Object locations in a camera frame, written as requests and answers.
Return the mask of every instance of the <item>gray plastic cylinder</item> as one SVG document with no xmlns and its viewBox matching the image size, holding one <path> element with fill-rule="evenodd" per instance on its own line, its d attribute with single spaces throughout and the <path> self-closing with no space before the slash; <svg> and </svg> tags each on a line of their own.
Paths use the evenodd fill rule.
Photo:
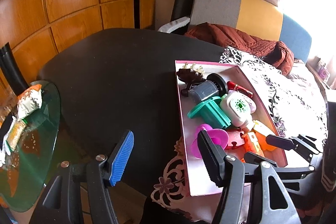
<svg viewBox="0 0 336 224">
<path fill-rule="evenodd" d="M 189 90 L 189 97 L 191 97 L 196 104 L 214 96 L 219 96 L 219 91 L 216 85 L 209 80 Z"/>
</svg>

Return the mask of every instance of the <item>metal screw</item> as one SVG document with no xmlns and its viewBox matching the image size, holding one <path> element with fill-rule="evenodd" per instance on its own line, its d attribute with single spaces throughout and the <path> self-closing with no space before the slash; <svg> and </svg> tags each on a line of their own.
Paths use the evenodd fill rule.
<svg viewBox="0 0 336 224">
<path fill-rule="evenodd" d="M 228 161 L 235 161 L 235 160 L 236 160 L 236 158 L 235 158 L 234 156 L 232 156 L 232 155 L 227 155 L 225 158 L 226 158 Z"/>
<path fill-rule="evenodd" d="M 63 168 L 66 168 L 66 167 L 68 167 L 70 165 L 70 163 L 67 161 L 67 160 L 65 160 L 65 161 L 63 161 L 62 163 L 61 163 L 61 166 L 63 167 Z"/>
<path fill-rule="evenodd" d="M 271 167 L 271 164 L 270 164 L 269 162 L 267 162 L 267 161 L 262 161 L 262 162 L 261 162 L 261 166 L 262 166 L 262 167 L 265 167 L 265 168 L 270 168 L 270 167 Z"/>
<path fill-rule="evenodd" d="M 100 154 L 96 156 L 96 160 L 98 161 L 103 161 L 104 159 L 106 159 L 105 155 Z"/>
</svg>

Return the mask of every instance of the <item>snack bag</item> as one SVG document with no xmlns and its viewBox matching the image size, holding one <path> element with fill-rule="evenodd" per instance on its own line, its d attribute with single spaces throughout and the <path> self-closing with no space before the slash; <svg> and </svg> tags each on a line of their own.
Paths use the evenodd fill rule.
<svg viewBox="0 0 336 224">
<path fill-rule="evenodd" d="M 13 128 L 9 132 L 6 142 L 8 147 L 11 149 L 11 152 L 15 150 L 17 143 L 19 142 L 19 139 L 25 128 L 25 120 L 16 121 Z"/>
<path fill-rule="evenodd" d="M 17 119 L 20 121 L 42 107 L 42 85 L 33 85 L 22 92 L 17 98 Z"/>
</svg>

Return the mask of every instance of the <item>black table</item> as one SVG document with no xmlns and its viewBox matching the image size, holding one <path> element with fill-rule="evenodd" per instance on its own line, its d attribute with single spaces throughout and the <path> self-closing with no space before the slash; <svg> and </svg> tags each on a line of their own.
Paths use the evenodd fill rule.
<svg viewBox="0 0 336 224">
<path fill-rule="evenodd" d="M 39 78 L 56 85 L 70 134 L 95 157 L 130 129 L 123 181 L 150 195 L 181 136 L 175 60 L 218 62 L 223 48 L 175 34 L 107 29 L 50 60 Z"/>
</svg>

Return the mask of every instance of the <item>green glass tabletop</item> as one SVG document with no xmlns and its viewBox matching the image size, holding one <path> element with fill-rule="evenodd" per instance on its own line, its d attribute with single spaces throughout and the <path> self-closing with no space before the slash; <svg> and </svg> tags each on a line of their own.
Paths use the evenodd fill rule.
<svg viewBox="0 0 336 224">
<path fill-rule="evenodd" d="M 11 209 L 25 212 L 39 197 L 53 157 L 60 120 L 60 98 L 55 85 L 42 85 L 42 107 L 26 118 L 26 127 L 11 165 L 0 168 L 0 197 Z"/>
</svg>

